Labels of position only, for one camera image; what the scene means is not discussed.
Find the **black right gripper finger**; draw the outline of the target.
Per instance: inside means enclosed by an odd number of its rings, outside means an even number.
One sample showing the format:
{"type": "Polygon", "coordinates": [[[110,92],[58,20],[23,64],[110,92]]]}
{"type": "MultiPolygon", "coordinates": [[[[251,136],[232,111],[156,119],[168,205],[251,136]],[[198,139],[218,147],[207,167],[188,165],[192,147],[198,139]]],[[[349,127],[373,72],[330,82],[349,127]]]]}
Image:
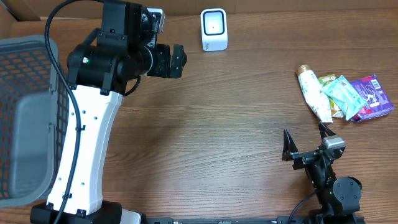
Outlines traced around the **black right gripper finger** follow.
{"type": "Polygon", "coordinates": [[[318,128],[320,131],[321,140],[323,140],[326,137],[335,135],[335,133],[332,130],[330,130],[323,122],[319,122],[318,128]]]}
{"type": "Polygon", "coordinates": [[[291,161],[297,157],[299,150],[297,149],[290,133],[287,129],[284,130],[284,146],[282,150],[282,160],[291,161]]]}

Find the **white tube gold cap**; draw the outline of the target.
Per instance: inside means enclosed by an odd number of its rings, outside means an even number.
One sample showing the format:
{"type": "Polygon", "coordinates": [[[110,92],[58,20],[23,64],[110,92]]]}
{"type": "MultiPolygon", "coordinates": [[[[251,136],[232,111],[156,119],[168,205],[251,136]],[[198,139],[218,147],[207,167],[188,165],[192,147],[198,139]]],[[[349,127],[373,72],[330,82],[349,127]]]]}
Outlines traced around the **white tube gold cap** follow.
{"type": "Polygon", "coordinates": [[[323,123],[332,123],[329,98],[322,92],[323,85],[308,65],[296,69],[296,75],[302,89],[305,102],[323,123]]]}

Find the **teal snack packet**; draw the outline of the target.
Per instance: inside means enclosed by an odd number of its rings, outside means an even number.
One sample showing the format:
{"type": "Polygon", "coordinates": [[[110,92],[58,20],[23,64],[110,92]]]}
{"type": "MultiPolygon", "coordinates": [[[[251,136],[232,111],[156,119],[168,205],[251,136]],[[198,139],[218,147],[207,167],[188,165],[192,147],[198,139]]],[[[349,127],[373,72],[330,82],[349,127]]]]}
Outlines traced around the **teal snack packet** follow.
{"type": "Polygon", "coordinates": [[[345,114],[345,120],[347,121],[367,104],[365,99],[343,75],[324,86],[322,92],[338,105],[345,114]]]}

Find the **purple pad package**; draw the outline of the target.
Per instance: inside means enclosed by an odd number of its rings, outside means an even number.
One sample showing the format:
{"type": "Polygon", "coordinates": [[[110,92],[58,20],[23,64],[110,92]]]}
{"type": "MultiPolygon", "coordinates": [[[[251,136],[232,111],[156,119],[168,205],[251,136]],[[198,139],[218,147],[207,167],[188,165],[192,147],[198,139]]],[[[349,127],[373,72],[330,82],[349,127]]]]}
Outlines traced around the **purple pad package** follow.
{"type": "Polygon", "coordinates": [[[376,75],[350,82],[366,104],[354,115],[352,121],[364,121],[385,116],[394,110],[394,105],[381,86],[376,75]]]}

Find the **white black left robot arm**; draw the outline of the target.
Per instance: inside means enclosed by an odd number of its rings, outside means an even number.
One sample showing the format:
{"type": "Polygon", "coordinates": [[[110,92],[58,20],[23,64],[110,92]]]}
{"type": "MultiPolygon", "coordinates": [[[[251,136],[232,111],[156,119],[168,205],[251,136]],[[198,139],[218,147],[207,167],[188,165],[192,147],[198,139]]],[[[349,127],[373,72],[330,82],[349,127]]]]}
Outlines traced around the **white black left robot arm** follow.
{"type": "Polygon", "coordinates": [[[111,128],[127,83],[141,77],[180,78],[182,45],[157,43],[165,12],[126,1],[103,3],[102,25],[70,52],[61,76],[69,109],[57,176],[47,201],[32,207],[32,223],[143,224],[143,213],[103,198],[103,169],[111,128]]]}

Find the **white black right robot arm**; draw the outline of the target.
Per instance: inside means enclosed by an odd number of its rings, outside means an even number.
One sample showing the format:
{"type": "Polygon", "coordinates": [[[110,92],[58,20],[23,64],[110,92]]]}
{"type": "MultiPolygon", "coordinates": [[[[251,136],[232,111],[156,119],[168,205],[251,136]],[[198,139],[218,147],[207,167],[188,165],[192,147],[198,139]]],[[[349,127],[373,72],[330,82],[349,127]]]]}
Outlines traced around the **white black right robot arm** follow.
{"type": "Polygon", "coordinates": [[[332,164],[346,148],[342,137],[324,123],[318,124],[321,143],[314,151],[300,152],[288,130],[284,130],[283,161],[292,161],[293,169],[304,169],[312,183],[313,192],[291,211],[286,223],[364,223],[357,217],[360,211],[362,183],[354,177],[337,178],[332,164]],[[309,211],[306,217],[296,217],[297,210],[313,196],[319,209],[309,211]]]}

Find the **white barcode scanner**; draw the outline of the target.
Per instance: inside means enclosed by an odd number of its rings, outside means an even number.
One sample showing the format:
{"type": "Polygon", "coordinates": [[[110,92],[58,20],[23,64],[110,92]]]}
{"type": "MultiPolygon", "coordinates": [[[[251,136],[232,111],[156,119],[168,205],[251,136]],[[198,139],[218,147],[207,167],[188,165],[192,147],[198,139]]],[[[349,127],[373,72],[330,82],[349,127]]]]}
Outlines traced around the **white barcode scanner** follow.
{"type": "Polygon", "coordinates": [[[205,52],[226,50],[228,26],[226,11],[222,8],[205,9],[200,14],[201,42],[205,52]]]}

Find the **grey plastic basket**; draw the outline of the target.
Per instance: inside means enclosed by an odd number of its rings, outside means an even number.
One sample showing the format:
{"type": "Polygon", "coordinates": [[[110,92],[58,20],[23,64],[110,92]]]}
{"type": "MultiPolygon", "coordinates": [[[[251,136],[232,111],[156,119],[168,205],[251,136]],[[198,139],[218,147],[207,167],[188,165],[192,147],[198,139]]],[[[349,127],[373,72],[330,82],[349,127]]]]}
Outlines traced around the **grey plastic basket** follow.
{"type": "Polygon", "coordinates": [[[1,207],[50,193],[62,154],[68,95],[42,35],[1,40],[1,207]]]}

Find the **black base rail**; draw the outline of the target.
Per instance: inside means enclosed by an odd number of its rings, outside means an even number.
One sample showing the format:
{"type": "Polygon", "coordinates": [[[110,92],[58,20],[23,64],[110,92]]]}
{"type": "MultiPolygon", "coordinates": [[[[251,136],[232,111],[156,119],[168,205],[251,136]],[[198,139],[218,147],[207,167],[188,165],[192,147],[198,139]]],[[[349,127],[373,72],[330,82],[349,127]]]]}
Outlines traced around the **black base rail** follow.
{"type": "MultiPolygon", "coordinates": [[[[173,218],[146,218],[143,223],[148,224],[286,224],[288,216],[279,216],[277,218],[242,218],[242,219],[173,219],[173,218]]],[[[309,224],[317,223],[311,221],[309,217],[293,217],[290,221],[292,224],[309,224]]],[[[342,219],[341,221],[330,221],[325,219],[323,223],[359,223],[365,224],[363,217],[352,219],[342,219]]]]}

